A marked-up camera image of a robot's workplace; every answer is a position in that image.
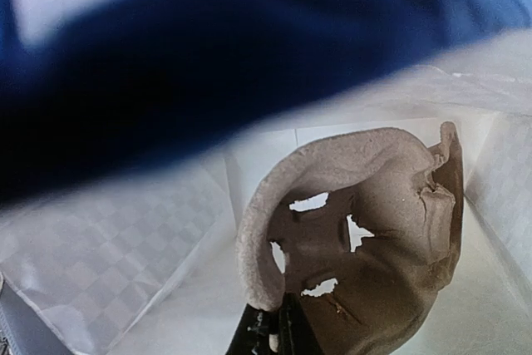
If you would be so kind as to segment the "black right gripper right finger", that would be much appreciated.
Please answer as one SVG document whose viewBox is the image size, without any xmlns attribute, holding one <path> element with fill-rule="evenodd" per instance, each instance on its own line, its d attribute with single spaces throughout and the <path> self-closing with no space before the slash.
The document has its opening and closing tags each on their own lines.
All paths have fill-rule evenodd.
<svg viewBox="0 0 532 355">
<path fill-rule="evenodd" d="M 278 313 L 279 354 L 323 355 L 298 296 L 286 293 Z"/>
</svg>

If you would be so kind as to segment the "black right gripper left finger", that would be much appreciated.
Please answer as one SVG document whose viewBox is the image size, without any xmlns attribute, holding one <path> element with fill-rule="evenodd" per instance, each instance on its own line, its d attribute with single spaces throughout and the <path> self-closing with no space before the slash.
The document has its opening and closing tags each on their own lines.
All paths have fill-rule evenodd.
<svg viewBox="0 0 532 355">
<path fill-rule="evenodd" d="M 278 333 L 278 311 L 267 312 L 247 304 L 226 355 L 270 355 L 270 335 Z"/>
</svg>

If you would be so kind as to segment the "single cardboard cup carrier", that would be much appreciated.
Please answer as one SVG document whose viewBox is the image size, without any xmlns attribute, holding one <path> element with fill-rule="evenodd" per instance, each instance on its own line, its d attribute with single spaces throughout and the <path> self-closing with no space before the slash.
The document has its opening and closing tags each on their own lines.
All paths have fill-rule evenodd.
<svg viewBox="0 0 532 355">
<path fill-rule="evenodd" d="M 261 180 L 236 242 L 246 305 L 298 296 L 323 354 L 390 354 L 421 328 L 461 256 L 462 149 L 392 127 L 297 148 Z"/>
</svg>

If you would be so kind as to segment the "blue checkered paper bag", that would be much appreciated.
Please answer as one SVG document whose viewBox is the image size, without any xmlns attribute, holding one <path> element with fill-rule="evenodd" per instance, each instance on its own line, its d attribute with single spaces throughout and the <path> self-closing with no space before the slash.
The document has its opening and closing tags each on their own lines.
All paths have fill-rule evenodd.
<svg viewBox="0 0 532 355">
<path fill-rule="evenodd" d="M 266 116 L 531 25 L 531 0 L 115 0 L 35 52 L 1 8 L 1 203 L 165 168 Z"/>
</svg>

